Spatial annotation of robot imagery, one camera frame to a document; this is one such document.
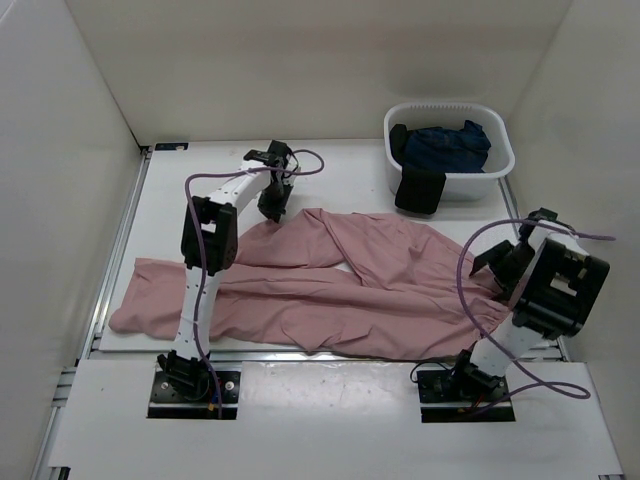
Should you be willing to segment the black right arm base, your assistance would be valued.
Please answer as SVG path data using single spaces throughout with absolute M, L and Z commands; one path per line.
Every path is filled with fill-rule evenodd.
M 511 423 L 516 420 L 504 377 L 495 386 L 456 384 L 448 369 L 418 369 L 410 373 L 417 386 L 421 423 Z

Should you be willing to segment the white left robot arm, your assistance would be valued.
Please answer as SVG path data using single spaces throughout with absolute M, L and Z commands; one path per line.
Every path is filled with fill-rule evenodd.
M 257 198 L 260 213 L 279 221 L 300 174 L 293 150 L 272 141 L 265 151 L 252 149 L 245 154 L 237 171 L 211 175 L 225 182 L 207 196 L 191 193 L 191 183 L 207 178 L 206 173 L 185 180 L 184 301 L 173 347 L 158 362 L 169 385 L 188 401 L 220 400 L 220 383 L 209 360 L 209 330 L 223 272 L 232 266 L 238 252 L 238 217 Z

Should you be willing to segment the pink trousers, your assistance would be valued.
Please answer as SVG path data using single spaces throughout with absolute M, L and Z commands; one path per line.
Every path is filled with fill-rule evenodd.
M 488 270 L 449 237 L 396 214 L 305 209 L 244 233 L 210 335 L 307 352 L 412 361 L 456 355 L 507 308 Z

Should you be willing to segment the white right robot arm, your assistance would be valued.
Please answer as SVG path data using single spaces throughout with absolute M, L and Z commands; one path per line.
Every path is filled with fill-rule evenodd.
M 462 305 L 481 334 L 462 351 L 449 375 L 460 399 L 489 396 L 510 365 L 543 340 L 574 337 L 583 328 L 610 272 L 608 262 L 579 244 L 584 234 L 540 208 L 516 220 L 518 240 L 505 240 L 472 261 L 470 272 L 489 269 L 509 314 L 494 331 L 482 326 L 469 304 Z

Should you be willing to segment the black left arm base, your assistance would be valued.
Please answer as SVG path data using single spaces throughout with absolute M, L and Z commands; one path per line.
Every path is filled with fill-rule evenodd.
M 214 376 L 202 360 L 184 360 L 171 352 L 159 355 L 152 382 L 149 419 L 235 420 L 241 391 L 241 371 L 222 370 Z

